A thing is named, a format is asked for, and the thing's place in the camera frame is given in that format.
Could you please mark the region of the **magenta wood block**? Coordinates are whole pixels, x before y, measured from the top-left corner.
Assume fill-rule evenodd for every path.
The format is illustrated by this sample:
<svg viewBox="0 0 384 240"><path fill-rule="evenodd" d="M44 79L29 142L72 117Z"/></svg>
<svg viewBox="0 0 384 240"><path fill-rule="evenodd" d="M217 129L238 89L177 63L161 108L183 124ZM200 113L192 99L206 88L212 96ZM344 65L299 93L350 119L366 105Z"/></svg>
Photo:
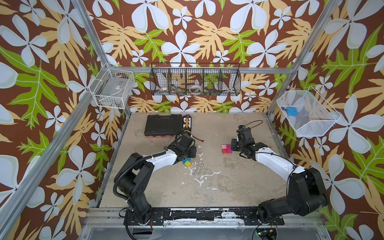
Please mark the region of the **magenta wood block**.
<svg viewBox="0 0 384 240"><path fill-rule="evenodd" d="M226 150L227 150L227 154L231 154L232 153L231 145L226 145Z"/></svg>

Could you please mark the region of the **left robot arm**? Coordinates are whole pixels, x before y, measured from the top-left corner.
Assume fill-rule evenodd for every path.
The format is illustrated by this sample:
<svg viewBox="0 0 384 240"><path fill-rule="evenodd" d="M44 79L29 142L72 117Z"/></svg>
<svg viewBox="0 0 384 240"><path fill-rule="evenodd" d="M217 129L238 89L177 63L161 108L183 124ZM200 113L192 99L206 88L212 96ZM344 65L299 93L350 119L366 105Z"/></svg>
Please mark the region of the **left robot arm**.
<svg viewBox="0 0 384 240"><path fill-rule="evenodd" d="M114 178L113 193L126 201L136 222L146 224L151 216L152 207L147 201L145 190L152 173L187 158L195 158L197 153L195 143L191 132L183 131L177 134L175 140L160 153L146 156L138 153L130 155Z"/></svg>

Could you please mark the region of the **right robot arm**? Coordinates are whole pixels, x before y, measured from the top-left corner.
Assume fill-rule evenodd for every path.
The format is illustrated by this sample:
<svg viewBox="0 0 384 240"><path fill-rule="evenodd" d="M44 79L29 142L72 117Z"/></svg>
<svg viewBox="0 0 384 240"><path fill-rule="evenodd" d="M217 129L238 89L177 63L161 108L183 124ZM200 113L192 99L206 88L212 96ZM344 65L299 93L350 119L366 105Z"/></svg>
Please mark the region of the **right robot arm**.
<svg viewBox="0 0 384 240"><path fill-rule="evenodd" d="M256 161L286 181L286 196L259 204L257 216L263 223L295 214L306 216L328 205L329 197L321 173L315 168L304 168L276 154L264 143L256 143L251 128L240 125L237 138L231 141L231 150L239 156Z"/></svg>

